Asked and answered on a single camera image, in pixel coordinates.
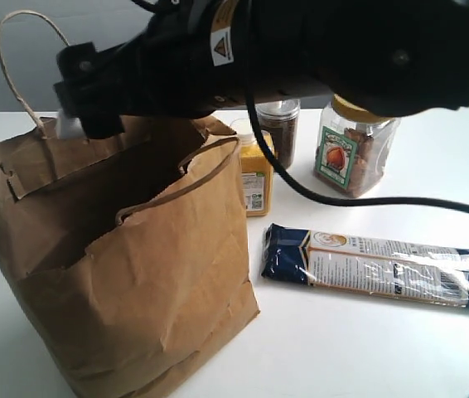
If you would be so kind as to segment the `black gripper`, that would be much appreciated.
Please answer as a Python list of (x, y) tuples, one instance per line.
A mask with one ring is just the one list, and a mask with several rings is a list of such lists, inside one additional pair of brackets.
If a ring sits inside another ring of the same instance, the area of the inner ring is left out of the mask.
[[(59, 109), (80, 120), (87, 139), (123, 133), (120, 115), (198, 119), (232, 105), (254, 109), (253, 1), (137, 5), (152, 17), (114, 53), (90, 41), (56, 56)], [(105, 93), (95, 81), (105, 81)]]

